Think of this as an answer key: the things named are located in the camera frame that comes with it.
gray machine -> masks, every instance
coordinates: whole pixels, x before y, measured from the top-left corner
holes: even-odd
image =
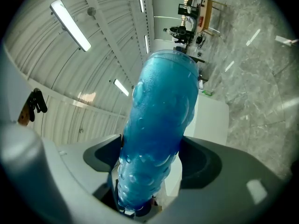
[[[94,140],[64,157],[53,142],[16,123],[31,90],[3,50],[0,62],[0,163],[26,205],[48,223],[133,223],[119,212],[111,178],[121,137]],[[183,137],[179,157],[179,195],[150,224],[249,223],[283,187],[266,166],[240,150]]]

blue translucent object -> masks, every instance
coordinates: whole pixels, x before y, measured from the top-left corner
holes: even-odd
[[[152,54],[133,91],[133,106],[124,129],[118,169],[119,204],[139,210],[161,188],[194,117],[197,64],[184,53]]]

corrugated metal wall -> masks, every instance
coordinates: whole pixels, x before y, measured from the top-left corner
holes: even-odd
[[[60,94],[48,95],[42,90],[48,112],[37,114],[30,126],[57,145],[121,133],[130,110],[133,80],[138,80],[146,59],[146,13],[141,13],[138,0],[97,0],[125,59],[119,61],[96,18],[87,14],[88,0],[62,0],[92,45],[88,52],[79,49],[51,14],[53,1],[27,0],[5,38],[7,50],[26,78]],[[124,72],[124,63],[133,80]],[[130,92],[129,97],[113,84],[116,78]],[[97,110],[70,104],[64,97]]]

marble floor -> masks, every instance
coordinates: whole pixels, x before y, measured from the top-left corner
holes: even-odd
[[[227,146],[254,155],[282,179],[299,150],[299,45],[271,0],[215,0],[210,27],[200,49],[204,89],[229,105]],[[188,54],[197,57],[195,46]]]

wooden table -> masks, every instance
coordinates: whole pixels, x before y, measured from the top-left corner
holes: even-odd
[[[209,24],[210,24],[210,20],[211,20],[212,8],[215,8],[215,7],[213,7],[213,3],[218,3],[220,5],[227,6],[226,4],[216,2],[216,1],[213,1],[213,0],[202,0],[201,4],[204,5],[204,6],[199,7],[199,16],[198,16],[198,19],[197,19],[197,32],[198,33],[204,31],[204,32],[206,32],[206,33],[208,33],[209,35],[212,35],[212,36],[218,35],[218,34],[215,34],[211,31],[209,31]],[[200,17],[203,17],[201,27],[199,26]]]

